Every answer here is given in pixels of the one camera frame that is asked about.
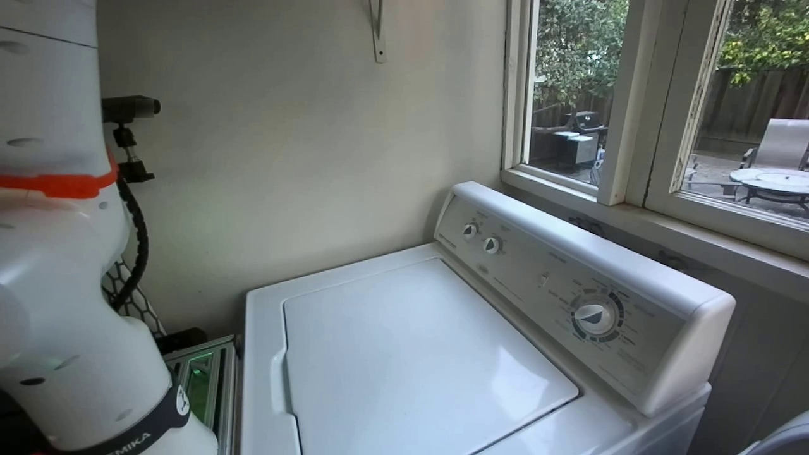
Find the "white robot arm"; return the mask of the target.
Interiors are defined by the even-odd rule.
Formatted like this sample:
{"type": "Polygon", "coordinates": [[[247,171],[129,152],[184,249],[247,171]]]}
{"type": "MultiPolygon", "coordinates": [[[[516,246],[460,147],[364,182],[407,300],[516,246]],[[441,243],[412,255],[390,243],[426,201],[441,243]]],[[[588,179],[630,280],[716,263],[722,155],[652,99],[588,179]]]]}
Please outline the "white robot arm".
{"type": "Polygon", "coordinates": [[[0,386],[58,455],[218,455],[149,328],[103,297],[117,179],[95,0],[0,0],[0,386]]]}

